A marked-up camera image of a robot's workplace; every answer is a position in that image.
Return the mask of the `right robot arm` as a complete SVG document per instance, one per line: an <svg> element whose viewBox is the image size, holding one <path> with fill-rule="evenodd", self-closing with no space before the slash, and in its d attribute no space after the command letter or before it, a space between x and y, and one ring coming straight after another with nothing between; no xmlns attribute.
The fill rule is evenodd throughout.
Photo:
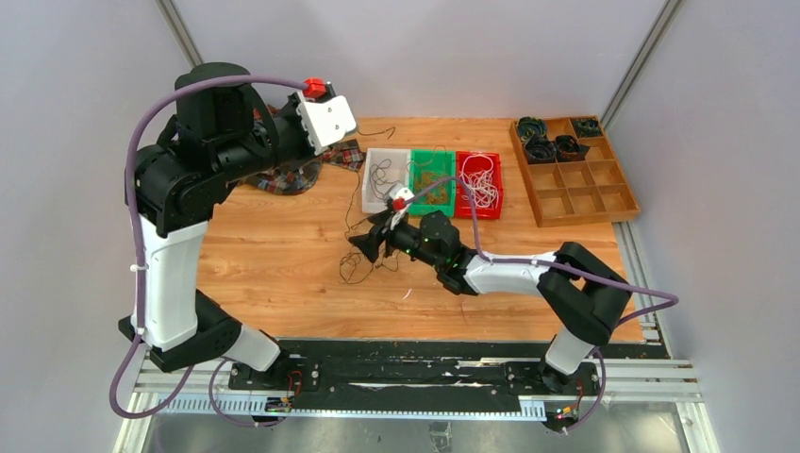
<svg viewBox="0 0 800 453"><path fill-rule="evenodd" d="M524 294L547 303L561 322L539 368L540 382L551 393L575 384L579 365L609 342L632 296L625 279L580 243L540 255L492 254L464 244L439 211L418 225L407 218L393 225L391 214L370 216L369 231L348 240L369 262L398 251L429 265L452 294Z"/></svg>

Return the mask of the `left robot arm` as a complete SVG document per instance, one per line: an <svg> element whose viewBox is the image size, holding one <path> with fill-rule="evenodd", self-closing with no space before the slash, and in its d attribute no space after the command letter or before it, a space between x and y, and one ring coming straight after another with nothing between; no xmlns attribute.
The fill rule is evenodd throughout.
<svg viewBox="0 0 800 453"><path fill-rule="evenodd" d="M334 91L316 77L294 82L287 103L272 115L257 84L237 64L196 66L176 79L168 99L176 112L157 141L141 146L132 140L125 202L137 289L134 310L119 329L133 345L147 345L163 372L227 358L252 368L263 388L276 390L290 368L280 345L198 289L200 252L215 207L240 181L315 157L298 107L330 100Z"/></svg>

